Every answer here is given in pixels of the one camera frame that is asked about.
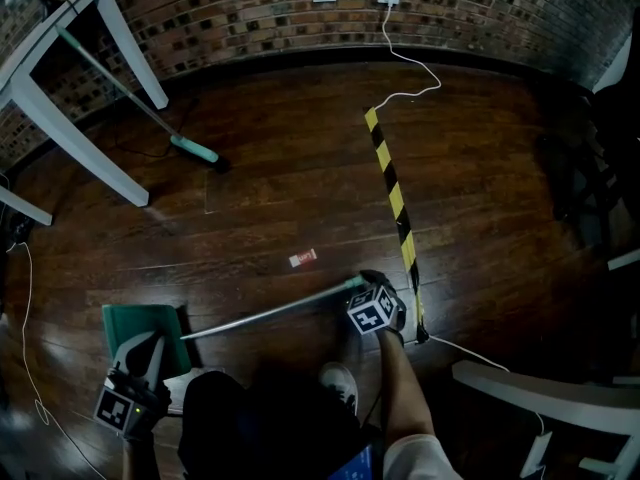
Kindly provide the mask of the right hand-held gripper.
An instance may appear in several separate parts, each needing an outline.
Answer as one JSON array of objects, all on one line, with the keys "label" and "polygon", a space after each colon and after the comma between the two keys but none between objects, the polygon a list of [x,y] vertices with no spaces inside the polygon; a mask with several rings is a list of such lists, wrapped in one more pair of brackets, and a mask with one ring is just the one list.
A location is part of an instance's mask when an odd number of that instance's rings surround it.
[{"label": "right hand-held gripper", "polygon": [[383,329],[400,335],[407,308],[389,279],[376,270],[362,270],[364,283],[350,299],[347,315],[362,336]]}]

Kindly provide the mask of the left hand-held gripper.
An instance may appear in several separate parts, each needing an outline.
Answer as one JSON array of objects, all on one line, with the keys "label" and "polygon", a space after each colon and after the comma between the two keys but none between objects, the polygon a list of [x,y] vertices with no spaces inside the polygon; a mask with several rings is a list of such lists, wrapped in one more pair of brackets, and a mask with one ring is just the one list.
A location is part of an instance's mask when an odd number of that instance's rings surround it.
[{"label": "left hand-held gripper", "polygon": [[[170,391],[158,382],[164,347],[159,331],[138,334],[118,347],[107,373],[93,418],[126,441],[149,440],[168,414]],[[149,375],[149,382],[132,375]]]}]

